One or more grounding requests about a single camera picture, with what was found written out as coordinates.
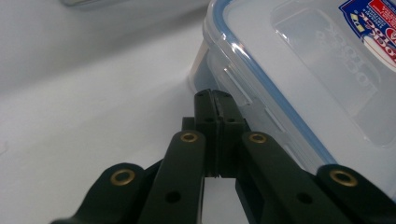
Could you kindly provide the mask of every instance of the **red and blue sticker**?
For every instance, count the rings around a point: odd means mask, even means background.
[[[349,0],[339,8],[364,46],[396,72],[396,6],[388,0]]]

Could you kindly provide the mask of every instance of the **transparent lid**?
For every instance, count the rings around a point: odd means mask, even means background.
[[[357,170],[394,198],[395,8],[388,0],[219,0],[206,39],[233,49],[325,163]]]

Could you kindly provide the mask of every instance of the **plastic container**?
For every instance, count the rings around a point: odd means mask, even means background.
[[[340,163],[395,201],[395,8],[386,0],[212,1],[191,85],[232,94],[252,129],[271,134],[305,170]]]

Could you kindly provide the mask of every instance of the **sticker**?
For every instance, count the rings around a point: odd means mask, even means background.
[[[339,8],[364,46],[396,72],[396,6],[388,0],[349,0]]]

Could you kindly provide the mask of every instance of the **blue lid edge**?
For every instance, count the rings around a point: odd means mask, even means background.
[[[217,29],[223,32],[226,36],[226,40],[229,43],[240,43],[238,38],[231,32],[227,26],[224,18],[223,11],[233,0],[217,0],[213,4],[213,22]],[[304,120],[298,115],[298,113],[291,106],[289,101],[276,87],[274,82],[265,74],[262,68],[252,59],[249,52],[244,49],[243,52],[236,50],[235,53],[244,61],[247,67],[252,70],[256,78],[264,86],[265,89],[272,95],[276,103],[285,111],[285,114],[289,117],[294,126],[299,130],[303,137],[307,140],[309,145],[314,148],[320,158],[326,163],[337,163],[335,158],[329,153],[327,148],[318,140],[312,130],[304,122]]]

